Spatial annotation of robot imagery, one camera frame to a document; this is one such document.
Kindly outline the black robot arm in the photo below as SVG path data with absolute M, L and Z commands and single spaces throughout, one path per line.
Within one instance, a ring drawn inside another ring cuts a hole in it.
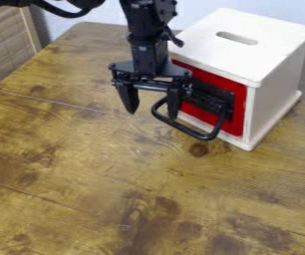
M 52 0 L 0 0 L 1 6 L 34 5 L 62 18 L 74 19 L 100 8 L 108 0 L 66 0 L 77 8 L 68 11 Z M 115 13 L 127 20 L 127 40 L 132 59 L 111 63 L 112 83 L 123 105 L 133 114 L 140 105 L 139 90 L 164 92 L 153 105 L 152 114 L 160 120 L 175 120 L 184 95 L 189 92 L 189 71 L 177 67 L 168 58 L 168 43 L 183 46 L 168 22 L 176 16 L 176 0 L 116 0 Z

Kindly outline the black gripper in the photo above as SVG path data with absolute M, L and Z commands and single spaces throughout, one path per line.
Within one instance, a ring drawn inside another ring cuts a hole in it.
M 112 83 L 127 111 L 133 114 L 140 106 L 139 90 L 167 93 L 168 117 L 175 120 L 181 96 L 189 93 L 191 71 L 168 59 L 167 43 L 183 47 L 183 41 L 168 26 L 129 28 L 128 42 L 132 59 L 111 63 Z

